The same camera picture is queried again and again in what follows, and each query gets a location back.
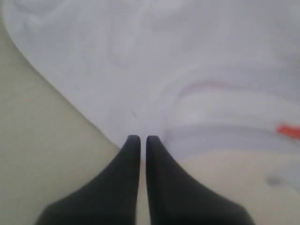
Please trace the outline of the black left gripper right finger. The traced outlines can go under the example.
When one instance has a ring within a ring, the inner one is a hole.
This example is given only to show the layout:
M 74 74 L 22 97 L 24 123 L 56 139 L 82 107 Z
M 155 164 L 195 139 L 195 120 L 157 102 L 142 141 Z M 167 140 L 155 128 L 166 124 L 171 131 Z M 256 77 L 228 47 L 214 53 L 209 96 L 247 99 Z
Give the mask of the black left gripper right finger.
M 146 182 L 153 225 L 253 225 L 239 204 L 190 176 L 157 136 L 146 141 Z

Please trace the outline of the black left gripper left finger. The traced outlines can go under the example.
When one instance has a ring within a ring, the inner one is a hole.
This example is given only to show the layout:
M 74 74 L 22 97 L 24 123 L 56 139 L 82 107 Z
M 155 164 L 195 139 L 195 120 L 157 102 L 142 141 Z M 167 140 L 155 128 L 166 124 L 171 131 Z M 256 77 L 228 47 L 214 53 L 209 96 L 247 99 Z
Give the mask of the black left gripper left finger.
M 93 180 L 47 206 L 38 225 L 134 225 L 141 141 L 128 136 L 120 152 Z

